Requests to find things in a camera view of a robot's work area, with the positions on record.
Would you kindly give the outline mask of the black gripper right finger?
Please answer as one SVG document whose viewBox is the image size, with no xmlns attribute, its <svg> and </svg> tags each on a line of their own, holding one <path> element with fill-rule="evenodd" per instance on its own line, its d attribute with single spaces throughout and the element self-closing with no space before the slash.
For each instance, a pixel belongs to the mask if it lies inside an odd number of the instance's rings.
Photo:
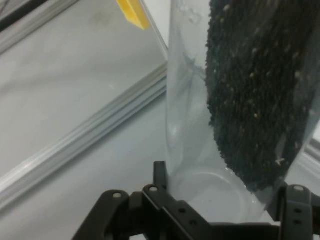
<svg viewBox="0 0 320 240">
<path fill-rule="evenodd" d="M 279 240 L 312 240 L 320 234 L 320 197 L 307 187 L 282 184 L 271 201 Z"/>
</svg>

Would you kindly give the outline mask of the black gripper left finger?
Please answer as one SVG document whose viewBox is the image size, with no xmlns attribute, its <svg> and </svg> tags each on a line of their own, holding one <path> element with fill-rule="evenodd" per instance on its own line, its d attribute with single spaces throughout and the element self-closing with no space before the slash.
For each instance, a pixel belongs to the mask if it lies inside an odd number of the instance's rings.
<svg viewBox="0 0 320 240">
<path fill-rule="evenodd" d="M 210 225 L 184 201 L 168 192 L 166 163 L 153 164 L 153 183 L 142 191 L 105 191 L 73 239 L 128 240 L 144 235 L 148 240 L 208 240 Z"/>
</svg>

